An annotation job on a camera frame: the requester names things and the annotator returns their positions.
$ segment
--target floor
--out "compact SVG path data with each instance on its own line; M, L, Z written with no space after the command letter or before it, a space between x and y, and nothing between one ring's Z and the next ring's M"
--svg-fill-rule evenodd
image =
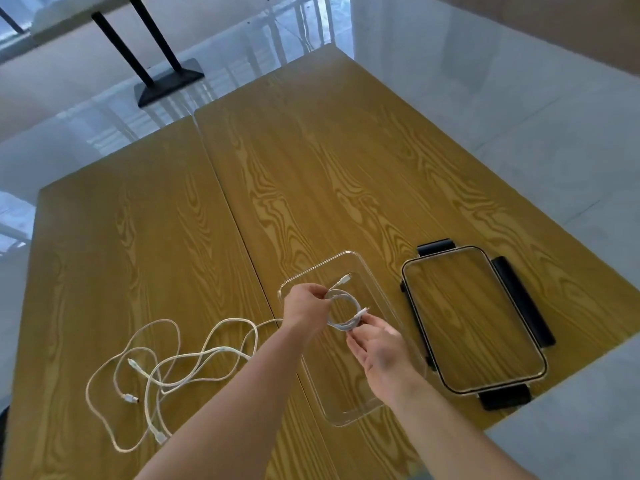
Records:
M0 143L0 252L12 247L0 256L0 404L10 395L38 190L330 41L640 287L638 78L436 0L244 1L233 25L192 29L206 38L179 51L207 78L144 111L132 71L99 63L113 49L95 27L0 66L0 100L15 108L3 112L15 118ZM156 3L163 28L170 18ZM128 9L113 16L124 21ZM85 51L95 42L95 53L77 80L60 57L80 42ZM67 83L47 87L38 60ZM540 478L636 477L639 366L636 336L489 434Z

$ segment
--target clear plastic container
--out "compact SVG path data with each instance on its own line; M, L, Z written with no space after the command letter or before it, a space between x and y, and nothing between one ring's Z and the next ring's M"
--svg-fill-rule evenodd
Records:
M386 320L402 333L387 297L362 257L354 251L344 251L287 280L280 287L278 297L282 303L292 286L299 283L320 283L330 288L345 274L351 274L351 279L340 285L340 289L353 295L360 306L368 306L369 313ZM355 312L350 302L335 300L331 320L346 322ZM425 375L424 360L412 342L408 345L414 365ZM345 332L325 327L305 351L303 365L324 417L332 425L344 426L381 405L369 388L362 366L347 347Z
M480 248L407 261L403 279L429 354L455 394L540 379L547 361Z

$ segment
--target black metal base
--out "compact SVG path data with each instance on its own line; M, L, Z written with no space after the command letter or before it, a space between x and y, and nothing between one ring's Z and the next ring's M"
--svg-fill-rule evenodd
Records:
M196 59L189 59L182 64L181 72L176 72L173 69L162 72L158 78L154 79L154 85L152 87L148 87L142 83L136 84L133 91L138 100L138 107L155 103L159 99L173 94L203 77L204 73L198 61Z

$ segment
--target finger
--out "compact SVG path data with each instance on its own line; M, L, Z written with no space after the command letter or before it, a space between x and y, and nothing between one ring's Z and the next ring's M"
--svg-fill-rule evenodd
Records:
M398 333L398 331L395 328L393 328L391 325L389 325L389 323L382 320L382 318L372 315L370 313L365 313L363 316L361 316L360 321L368 325L381 328L382 330L386 330L390 333L391 332Z
M303 283L300 285L308 290L312 295L316 298L324 298L324 295L327 294L329 289L326 286L319 285L318 283Z
M351 333L353 334L353 338L356 339L360 344L379 337L381 332L382 331L378 327L369 325L367 323L360 324L351 331Z
M356 357L361 366L364 367L364 363L367 360L367 352L353 339L352 336L347 335L347 346L351 353Z

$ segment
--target clear plastic lid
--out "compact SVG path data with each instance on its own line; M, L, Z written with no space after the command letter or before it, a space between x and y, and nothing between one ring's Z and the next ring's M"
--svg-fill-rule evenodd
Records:
M350 274L351 279L341 284L340 289L353 295L360 306L368 306L369 313L402 332L380 286L362 257L353 251L342 252L284 282L278 297L283 302L292 286L299 283L320 283L331 288L346 274ZM335 300L330 318L335 323L347 322L356 311L352 303ZM424 360L413 343L409 346L415 366L424 375ZM303 365L324 417L332 425L344 426L381 405L369 388L362 366L347 347L345 332L325 327L304 352Z
M491 261L466 246L404 263L443 384L457 394L540 378L547 363Z

